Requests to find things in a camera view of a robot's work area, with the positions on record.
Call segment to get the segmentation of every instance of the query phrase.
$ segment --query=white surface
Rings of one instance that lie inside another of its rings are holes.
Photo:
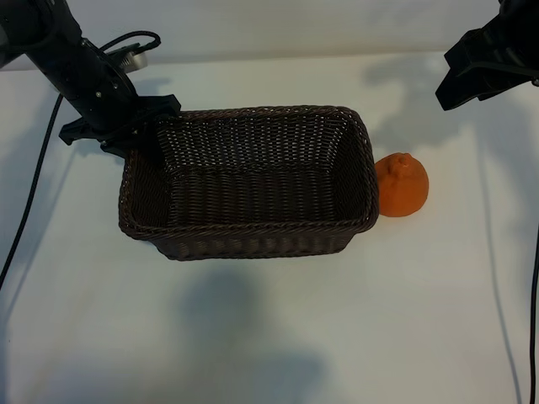
[[[169,262],[118,229],[119,160],[54,137],[0,294],[0,402],[507,404],[511,364],[527,401],[539,95],[444,113],[445,69],[428,54],[135,73],[185,109],[356,109],[376,158],[426,166],[428,203],[334,256]],[[0,88],[4,257],[55,96],[37,72],[2,72]],[[74,118],[64,107],[59,122]]]
[[[447,51],[496,0],[67,0],[96,45],[150,29],[155,62]],[[32,68],[26,58],[7,67]]]

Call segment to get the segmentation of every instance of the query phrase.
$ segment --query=woven texture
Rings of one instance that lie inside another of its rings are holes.
[[[378,217],[371,143],[336,107],[182,112],[156,122],[165,161],[125,161],[120,228],[171,259],[337,253]]]

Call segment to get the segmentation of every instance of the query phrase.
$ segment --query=orange fruit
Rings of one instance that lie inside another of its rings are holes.
[[[429,196],[429,177],[423,164],[408,153],[395,153],[375,167],[382,215],[408,216],[423,207]]]

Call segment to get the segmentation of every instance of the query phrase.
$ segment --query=cable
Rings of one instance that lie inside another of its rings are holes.
[[[105,60],[110,64],[112,61],[107,56],[107,54],[104,53],[104,51],[108,50],[112,46],[118,45],[120,42],[123,42],[124,40],[128,40],[129,38],[133,38],[135,36],[150,36],[154,39],[153,42],[149,43],[148,45],[145,45],[145,46],[148,46],[147,48],[148,50],[154,49],[161,44],[161,39],[159,38],[159,35],[154,34],[153,32],[134,31],[134,32],[130,32],[129,34],[122,35],[121,37],[116,38],[115,40],[110,41],[108,44],[101,46],[101,48],[99,49],[98,48],[95,48],[95,49],[98,51],[99,55],[101,56],[104,55]],[[52,129],[54,128],[54,124],[55,124],[56,117],[58,115],[58,111],[60,109],[62,100],[63,100],[63,96],[59,95],[58,98],[56,99],[54,109],[52,110],[51,118],[49,119],[49,124],[47,126],[45,138],[43,139],[43,144],[41,145],[40,156],[35,166],[34,178],[32,179],[32,185],[30,187],[30,192],[28,194],[26,206],[24,207],[23,217],[20,221],[17,234],[15,235],[15,238],[13,239],[11,248],[9,249],[9,254],[8,254],[8,257],[6,258],[6,262],[3,265],[2,272],[0,273],[0,290],[2,289],[4,280],[6,279],[6,276],[8,275],[9,267],[11,266],[11,262],[13,261],[13,257],[15,256],[15,252],[17,251],[17,247],[19,246],[20,238],[23,235],[24,227],[26,226],[26,221],[28,220],[30,209],[32,208],[32,203],[34,202],[35,191],[37,190],[37,183],[40,179],[41,167],[43,166],[43,161],[45,159],[47,147],[49,146],[49,140],[51,139]]]
[[[26,207],[24,208],[23,218],[20,221],[17,234],[15,235],[13,244],[11,245],[11,249],[9,250],[8,258],[6,259],[6,263],[3,265],[2,273],[0,274],[0,289],[3,286],[3,281],[6,279],[9,266],[11,265],[11,262],[13,261],[13,256],[15,255],[15,252],[17,251],[17,246],[19,245],[20,237],[23,235],[24,226],[26,225],[26,221],[28,220],[30,208],[32,207],[32,202],[34,201],[35,190],[37,189],[37,183],[38,183],[38,180],[40,179],[41,166],[43,165],[43,160],[45,159],[45,153],[47,151],[47,147],[49,146],[49,139],[51,138],[52,128],[54,127],[56,116],[58,115],[58,110],[60,109],[62,100],[63,100],[63,96],[59,95],[58,98],[56,99],[56,104],[54,105],[54,109],[52,110],[51,119],[49,120],[49,126],[47,127],[47,131],[45,133],[45,139],[43,139],[43,145],[41,145],[40,157],[37,159],[34,179],[32,179],[32,186],[30,187],[28,200],[26,201]]]
[[[531,281],[531,310],[530,310],[530,404],[536,402],[536,305],[537,305],[537,279],[539,278],[539,232],[537,233],[536,261],[533,266],[533,279]]]
[[[105,45],[101,46],[101,50],[106,51],[106,50],[112,48],[113,46],[118,45],[120,42],[123,42],[125,40],[129,40],[131,38],[135,38],[137,36],[149,36],[150,38],[153,38],[152,42],[150,42],[147,45],[141,46],[139,49],[137,49],[137,53],[142,53],[142,52],[145,52],[145,51],[151,51],[152,49],[155,49],[155,48],[157,48],[158,46],[161,45],[161,37],[159,35],[157,35],[155,32],[152,32],[152,31],[133,31],[133,32],[130,32],[129,34],[119,36],[115,40],[110,41],[108,44],[105,44]]]

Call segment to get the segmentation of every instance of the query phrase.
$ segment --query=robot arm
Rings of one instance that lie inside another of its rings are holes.
[[[443,109],[483,101],[524,82],[539,86],[539,2],[504,0],[499,15],[446,53],[450,71],[436,96]]]
[[[118,156],[140,148],[158,158],[146,126],[159,114],[177,114],[180,105],[174,96],[139,97],[121,65],[156,47],[156,37],[153,46],[107,55],[83,38],[66,0],[0,0],[0,67],[25,53],[78,111],[82,118],[60,134],[67,144],[96,139]]]

